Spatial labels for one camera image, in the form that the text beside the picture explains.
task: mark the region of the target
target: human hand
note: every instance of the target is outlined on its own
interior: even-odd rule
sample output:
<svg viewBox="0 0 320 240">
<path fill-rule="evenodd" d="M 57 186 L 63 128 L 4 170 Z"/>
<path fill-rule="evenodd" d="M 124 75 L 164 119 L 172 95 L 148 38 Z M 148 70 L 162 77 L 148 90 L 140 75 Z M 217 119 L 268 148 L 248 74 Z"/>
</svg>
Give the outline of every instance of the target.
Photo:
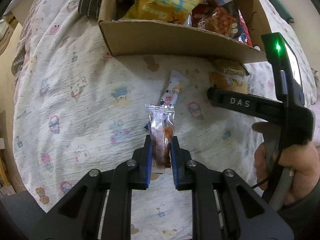
<svg viewBox="0 0 320 240">
<path fill-rule="evenodd" d="M 276 160 L 276 157 L 277 152 L 273 154 L 273 159 Z M 284 199 L 284 205 L 292 204 L 307 196 L 319 181 L 319 154 L 311 142 L 306 145 L 292 145 L 284 149 L 279 164 L 284 167 L 292 167 L 295 171 L 292 186 Z M 266 151 L 263 143 L 254 153 L 254 166 L 258 183 L 268 177 Z M 262 190 L 266 190 L 267 187 L 268 182 L 260 186 Z"/>
</svg>

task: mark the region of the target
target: dark sleeve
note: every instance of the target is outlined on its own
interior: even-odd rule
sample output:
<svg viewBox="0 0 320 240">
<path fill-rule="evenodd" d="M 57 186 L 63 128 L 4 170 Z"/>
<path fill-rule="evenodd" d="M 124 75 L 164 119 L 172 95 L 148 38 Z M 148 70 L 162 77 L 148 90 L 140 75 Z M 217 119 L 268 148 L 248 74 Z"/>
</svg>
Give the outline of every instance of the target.
<svg viewBox="0 0 320 240">
<path fill-rule="evenodd" d="M 320 203 L 320 183 L 302 200 L 292 205 L 283 207 L 278 214 L 292 228 L 295 239 L 298 238 L 302 230 L 309 227 L 318 210 Z"/>
</svg>

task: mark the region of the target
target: cardboard box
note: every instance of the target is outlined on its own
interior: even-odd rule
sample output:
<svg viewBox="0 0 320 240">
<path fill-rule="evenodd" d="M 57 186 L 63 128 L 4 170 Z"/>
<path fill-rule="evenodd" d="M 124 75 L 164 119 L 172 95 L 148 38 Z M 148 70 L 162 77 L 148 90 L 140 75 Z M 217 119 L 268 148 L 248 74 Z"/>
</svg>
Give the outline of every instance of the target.
<svg viewBox="0 0 320 240">
<path fill-rule="evenodd" d="M 236 0 L 252 44 L 262 51 L 261 35 L 271 33 L 268 19 L 259 0 Z M 116 0 L 102 0 L 99 26 L 113 56 L 134 54 L 215 56 L 240 63 L 266 61 L 266 55 L 223 35 L 162 21 L 121 19 L 124 15 Z"/>
</svg>

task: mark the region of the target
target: cardboard box flap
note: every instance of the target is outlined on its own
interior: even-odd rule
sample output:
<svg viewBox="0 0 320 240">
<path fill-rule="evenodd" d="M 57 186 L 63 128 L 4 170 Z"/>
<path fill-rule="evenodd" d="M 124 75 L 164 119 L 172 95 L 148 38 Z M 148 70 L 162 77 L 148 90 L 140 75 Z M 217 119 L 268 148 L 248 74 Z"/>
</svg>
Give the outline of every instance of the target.
<svg viewBox="0 0 320 240">
<path fill-rule="evenodd" d="M 223 35 L 161 21 L 100 21 L 114 56 L 134 54 L 215 56 L 240 63 L 266 61 L 266 55 Z"/>
</svg>

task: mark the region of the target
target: device handle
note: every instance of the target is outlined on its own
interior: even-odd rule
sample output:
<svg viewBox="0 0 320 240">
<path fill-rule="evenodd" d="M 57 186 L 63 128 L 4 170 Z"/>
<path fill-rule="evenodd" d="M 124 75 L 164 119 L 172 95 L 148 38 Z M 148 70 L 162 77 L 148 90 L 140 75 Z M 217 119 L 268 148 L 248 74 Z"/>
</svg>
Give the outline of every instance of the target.
<svg viewBox="0 0 320 240">
<path fill-rule="evenodd" d="M 266 151 L 266 161 L 267 161 L 267 170 L 270 175 L 275 165 L 273 160 L 273 153 L 278 150 L 279 140 L 281 135 L 281 127 L 270 123 L 263 122 L 258 123 L 253 126 L 253 129 L 257 132 L 262 133 L 264 140 L 264 147 Z M 290 167 L 284 167 L 279 179 L 278 185 L 269 201 L 269 205 L 275 210 L 278 211 L 283 205 L 283 201 L 289 192 L 294 173 Z"/>
</svg>

